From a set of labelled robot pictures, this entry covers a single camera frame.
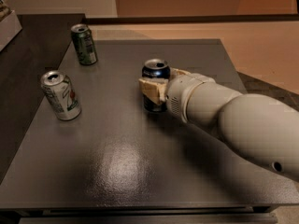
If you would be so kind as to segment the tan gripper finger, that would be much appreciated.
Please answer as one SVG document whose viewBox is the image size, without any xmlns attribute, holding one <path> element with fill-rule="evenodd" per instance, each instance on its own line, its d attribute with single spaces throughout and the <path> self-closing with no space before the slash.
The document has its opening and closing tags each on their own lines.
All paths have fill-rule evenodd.
<svg viewBox="0 0 299 224">
<path fill-rule="evenodd" d="M 141 92 L 153 103 L 161 105 L 166 102 L 167 79 L 142 77 L 138 82 Z"/>
<path fill-rule="evenodd" d="M 182 70 L 182 69 L 171 68 L 170 69 L 170 77 L 175 78 L 175 77 L 178 77 L 178 76 L 195 77 L 195 76 L 197 76 L 197 74 L 196 73 L 191 73 L 189 71 Z"/>
</svg>

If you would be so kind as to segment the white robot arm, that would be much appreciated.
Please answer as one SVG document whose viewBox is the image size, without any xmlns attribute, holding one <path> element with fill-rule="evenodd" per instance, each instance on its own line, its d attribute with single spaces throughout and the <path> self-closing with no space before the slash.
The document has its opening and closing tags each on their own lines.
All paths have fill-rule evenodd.
<svg viewBox="0 0 299 224">
<path fill-rule="evenodd" d="M 245 160 L 299 180 L 299 112 L 292 107 L 176 68 L 169 79 L 140 78 L 139 87 L 153 103 L 220 138 Z"/>
</svg>

